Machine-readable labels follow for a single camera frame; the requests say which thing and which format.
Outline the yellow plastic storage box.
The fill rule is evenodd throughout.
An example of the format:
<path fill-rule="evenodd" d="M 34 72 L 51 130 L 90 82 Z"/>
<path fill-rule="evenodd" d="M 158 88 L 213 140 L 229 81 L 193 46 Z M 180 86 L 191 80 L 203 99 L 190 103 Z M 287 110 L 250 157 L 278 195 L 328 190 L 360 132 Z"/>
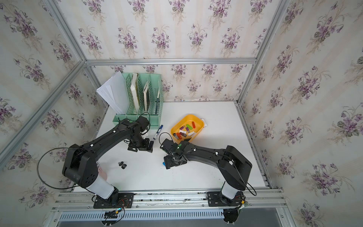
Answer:
<path fill-rule="evenodd" d="M 178 144 L 182 141 L 192 142 L 204 127 L 205 123 L 202 119 L 193 114 L 189 114 L 171 128 L 170 134 Z"/>

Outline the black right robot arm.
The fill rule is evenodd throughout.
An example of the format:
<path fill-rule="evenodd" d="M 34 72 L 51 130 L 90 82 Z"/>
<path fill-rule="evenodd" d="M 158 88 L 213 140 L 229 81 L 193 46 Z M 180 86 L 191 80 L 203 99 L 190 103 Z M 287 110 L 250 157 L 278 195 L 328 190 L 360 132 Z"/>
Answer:
<path fill-rule="evenodd" d="M 221 194 L 232 200 L 237 192 L 248 190 L 254 196 L 255 189 L 248 183 L 252 163 L 235 147 L 214 149 L 194 145 L 188 141 L 179 144 L 166 139 L 160 146 L 167 156 L 164 157 L 166 169 L 185 165 L 190 161 L 213 166 L 219 169 L 225 179 Z"/>

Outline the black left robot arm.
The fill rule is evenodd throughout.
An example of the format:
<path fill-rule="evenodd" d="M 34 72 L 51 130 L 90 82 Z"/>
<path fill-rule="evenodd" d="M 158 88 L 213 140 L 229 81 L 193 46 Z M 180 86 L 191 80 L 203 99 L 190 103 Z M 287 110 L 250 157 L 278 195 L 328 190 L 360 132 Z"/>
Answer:
<path fill-rule="evenodd" d="M 116 145 L 128 141 L 127 150 L 153 152 L 149 138 L 143 138 L 150 128 L 149 120 L 140 116 L 137 120 L 123 119 L 110 131 L 83 145 L 74 144 L 67 150 L 62 168 L 64 177 L 70 179 L 83 189 L 115 205 L 118 202 L 119 190 L 107 182 L 98 172 L 97 162 Z"/>

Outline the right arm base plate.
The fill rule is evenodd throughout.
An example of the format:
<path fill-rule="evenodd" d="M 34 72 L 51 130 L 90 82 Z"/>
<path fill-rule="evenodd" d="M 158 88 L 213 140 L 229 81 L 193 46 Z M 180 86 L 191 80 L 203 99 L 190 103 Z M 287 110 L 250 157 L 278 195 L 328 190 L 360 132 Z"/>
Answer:
<path fill-rule="evenodd" d="M 234 198 L 229 199 L 222 195 L 221 192 L 211 191 L 206 193 L 209 207 L 237 207 L 245 202 L 245 195 L 242 191 L 237 192 Z"/>

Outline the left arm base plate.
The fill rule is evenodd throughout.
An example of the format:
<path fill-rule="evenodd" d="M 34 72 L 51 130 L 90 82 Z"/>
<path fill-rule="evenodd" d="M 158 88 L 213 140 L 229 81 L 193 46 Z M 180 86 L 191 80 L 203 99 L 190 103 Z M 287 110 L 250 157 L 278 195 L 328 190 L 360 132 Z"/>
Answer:
<path fill-rule="evenodd" d="M 93 199 L 94 209 L 116 209 L 116 208 L 131 208 L 132 201 L 134 199 L 134 193 L 118 193 L 112 194 L 110 198 L 103 199 L 100 196 L 96 196 Z"/>

